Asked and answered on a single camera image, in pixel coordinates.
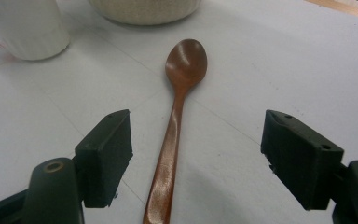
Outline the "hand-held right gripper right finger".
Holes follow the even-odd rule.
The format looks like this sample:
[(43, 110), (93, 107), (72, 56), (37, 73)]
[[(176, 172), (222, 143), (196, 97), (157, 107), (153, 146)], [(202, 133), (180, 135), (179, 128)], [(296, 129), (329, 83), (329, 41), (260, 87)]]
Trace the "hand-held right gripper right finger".
[(324, 210), (344, 150), (295, 117), (267, 110), (261, 153), (306, 210)]

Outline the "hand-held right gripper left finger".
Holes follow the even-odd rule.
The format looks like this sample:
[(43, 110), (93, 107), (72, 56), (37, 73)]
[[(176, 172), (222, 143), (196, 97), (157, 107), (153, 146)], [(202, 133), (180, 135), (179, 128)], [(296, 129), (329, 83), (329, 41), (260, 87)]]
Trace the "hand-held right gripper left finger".
[(84, 204), (110, 206), (132, 158), (130, 110), (105, 116), (76, 146), (76, 168), (82, 174)]

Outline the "brown wooden spoon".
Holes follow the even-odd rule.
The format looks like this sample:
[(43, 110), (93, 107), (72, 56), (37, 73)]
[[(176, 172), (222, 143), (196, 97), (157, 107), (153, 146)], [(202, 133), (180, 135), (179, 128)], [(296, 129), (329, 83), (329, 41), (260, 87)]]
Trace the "brown wooden spoon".
[(195, 39), (174, 46), (165, 63), (165, 72), (174, 93), (172, 112), (151, 183), (143, 224), (170, 224), (175, 186), (181, 122), (186, 95), (207, 72), (207, 55)]

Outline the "white cup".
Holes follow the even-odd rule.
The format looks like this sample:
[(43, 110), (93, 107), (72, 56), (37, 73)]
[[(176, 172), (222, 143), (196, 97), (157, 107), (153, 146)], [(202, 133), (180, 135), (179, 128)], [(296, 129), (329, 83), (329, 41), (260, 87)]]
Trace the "white cup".
[(26, 61), (58, 55), (70, 43), (56, 0), (0, 0), (0, 39)]

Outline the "cream plastic rice container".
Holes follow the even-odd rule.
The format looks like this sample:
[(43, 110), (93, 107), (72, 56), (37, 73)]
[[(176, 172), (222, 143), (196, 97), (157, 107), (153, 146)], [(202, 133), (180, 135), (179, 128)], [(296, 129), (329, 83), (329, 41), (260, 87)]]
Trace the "cream plastic rice container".
[(88, 0), (105, 18), (131, 25), (159, 25), (181, 20), (201, 0)]

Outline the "white table sheet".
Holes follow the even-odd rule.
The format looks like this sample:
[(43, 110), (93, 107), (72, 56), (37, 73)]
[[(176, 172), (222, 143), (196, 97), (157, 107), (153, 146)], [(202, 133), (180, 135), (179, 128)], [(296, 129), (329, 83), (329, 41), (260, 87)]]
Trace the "white table sheet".
[(86, 224), (141, 224), (172, 107), (164, 72), (194, 38), (208, 71), (187, 96), (172, 224), (332, 224), (306, 211), (260, 151), (265, 113), (292, 115), (358, 160), (358, 17), (305, 0), (201, 0), (188, 18), (129, 26), (88, 0), (57, 0), (69, 48), (40, 62), (0, 41), (0, 200), (28, 186), (36, 165), (72, 157), (107, 114), (129, 109), (133, 156), (104, 209)]

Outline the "wooden table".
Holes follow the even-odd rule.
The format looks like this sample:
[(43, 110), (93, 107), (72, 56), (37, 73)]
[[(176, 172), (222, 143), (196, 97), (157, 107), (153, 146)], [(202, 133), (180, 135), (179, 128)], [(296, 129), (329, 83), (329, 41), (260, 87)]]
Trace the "wooden table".
[(355, 0), (306, 0), (320, 7), (327, 7), (358, 18), (358, 3)]

